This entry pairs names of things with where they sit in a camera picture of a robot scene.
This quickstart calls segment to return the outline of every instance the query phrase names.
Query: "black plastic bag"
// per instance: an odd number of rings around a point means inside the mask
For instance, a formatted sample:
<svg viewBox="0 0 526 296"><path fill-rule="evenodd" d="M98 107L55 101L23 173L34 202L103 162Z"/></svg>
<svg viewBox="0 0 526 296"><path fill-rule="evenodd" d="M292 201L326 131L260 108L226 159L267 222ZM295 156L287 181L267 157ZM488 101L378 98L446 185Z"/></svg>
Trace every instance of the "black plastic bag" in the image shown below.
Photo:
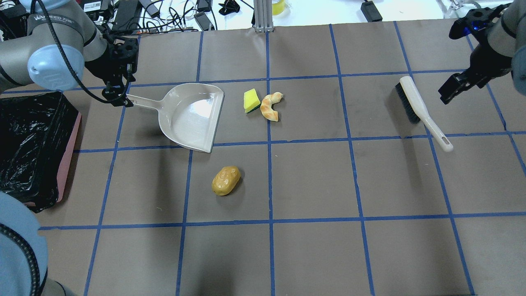
<svg viewBox="0 0 526 296"><path fill-rule="evenodd" d="M35 213L53 206L77 116L60 92L0 99L0 191L34 203Z"/></svg>

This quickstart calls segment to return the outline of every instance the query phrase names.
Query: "yellow sponge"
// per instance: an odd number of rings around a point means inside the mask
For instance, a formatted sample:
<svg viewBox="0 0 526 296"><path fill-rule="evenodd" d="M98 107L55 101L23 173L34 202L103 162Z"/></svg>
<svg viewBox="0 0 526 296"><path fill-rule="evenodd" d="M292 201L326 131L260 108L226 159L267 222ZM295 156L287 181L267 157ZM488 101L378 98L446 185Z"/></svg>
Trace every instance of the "yellow sponge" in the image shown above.
<svg viewBox="0 0 526 296"><path fill-rule="evenodd" d="M258 94L254 88L245 92L245 95L243 96L243 107L245 108L245 113L254 111L259 105L261 105L261 102L259 101Z"/></svg>

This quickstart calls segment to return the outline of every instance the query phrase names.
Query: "white dustpan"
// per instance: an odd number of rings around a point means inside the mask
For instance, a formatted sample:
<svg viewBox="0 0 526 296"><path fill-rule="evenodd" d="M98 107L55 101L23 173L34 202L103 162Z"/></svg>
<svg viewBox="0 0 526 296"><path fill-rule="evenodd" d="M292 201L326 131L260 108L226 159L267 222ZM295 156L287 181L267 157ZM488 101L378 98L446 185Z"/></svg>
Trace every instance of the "white dustpan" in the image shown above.
<svg viewBox="0 0 526 296"><path fill-rule="evenodd" d="M161 131L184 148L210 153L225 93L217 86L185 83L160 101L127 95L133 104L155 109Z"/></svg>

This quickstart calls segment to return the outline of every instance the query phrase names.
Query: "white label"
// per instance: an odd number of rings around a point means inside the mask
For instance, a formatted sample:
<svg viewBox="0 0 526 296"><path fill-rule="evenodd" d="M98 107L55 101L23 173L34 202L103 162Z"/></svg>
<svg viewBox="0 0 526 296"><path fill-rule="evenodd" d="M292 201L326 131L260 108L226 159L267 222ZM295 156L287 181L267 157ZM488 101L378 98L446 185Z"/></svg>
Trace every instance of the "white label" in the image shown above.
<svg viewBox="0 0 526 296"><path fill-rule="evenodd" d="M100 1L84 4L84 12L97 11L99 9L100 9Z"/></svg>

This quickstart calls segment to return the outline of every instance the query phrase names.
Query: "yellow potato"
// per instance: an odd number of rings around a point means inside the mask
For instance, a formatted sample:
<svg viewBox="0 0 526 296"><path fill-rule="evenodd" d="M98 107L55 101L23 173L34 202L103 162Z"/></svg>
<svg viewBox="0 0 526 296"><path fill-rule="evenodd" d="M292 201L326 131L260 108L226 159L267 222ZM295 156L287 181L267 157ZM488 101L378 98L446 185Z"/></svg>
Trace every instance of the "yellow potato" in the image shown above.
<svg viewBox="0 0 526 296"><path fill-rule="evenodd" d="M219 195L227 195L234 189L241 178L241 173L236 166L223 167L212 180L212 191Z"/></svg>

